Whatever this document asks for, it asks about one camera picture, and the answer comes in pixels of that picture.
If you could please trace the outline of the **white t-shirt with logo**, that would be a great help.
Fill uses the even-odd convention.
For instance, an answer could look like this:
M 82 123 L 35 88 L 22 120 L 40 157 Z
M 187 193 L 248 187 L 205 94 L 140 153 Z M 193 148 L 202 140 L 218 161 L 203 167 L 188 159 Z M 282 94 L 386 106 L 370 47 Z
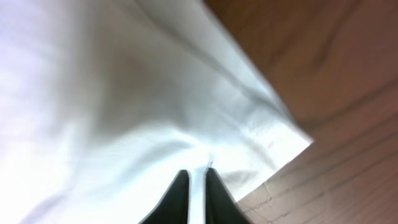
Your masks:
M 1 222 L 140 223 L 181 170 L 236 202 L 312 140 L 202 1 L 1 2 Z

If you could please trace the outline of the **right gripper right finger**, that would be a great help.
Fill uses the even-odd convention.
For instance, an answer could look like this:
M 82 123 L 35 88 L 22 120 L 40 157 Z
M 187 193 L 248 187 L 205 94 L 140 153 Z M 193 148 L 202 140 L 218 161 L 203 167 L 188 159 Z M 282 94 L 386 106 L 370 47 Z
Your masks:
M 249 219 L 235 205 L 217 171 L 209 168 L 206 172 L 206 224 L 251 224 Z

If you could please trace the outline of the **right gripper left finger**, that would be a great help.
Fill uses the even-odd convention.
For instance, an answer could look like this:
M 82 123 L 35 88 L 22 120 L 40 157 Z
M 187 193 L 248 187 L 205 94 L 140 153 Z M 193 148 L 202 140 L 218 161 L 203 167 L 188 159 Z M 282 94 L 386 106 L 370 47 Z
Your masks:
M 189 186 L 188 172 L 179 171 L 158 205 L 140 224 L 187 224 Z

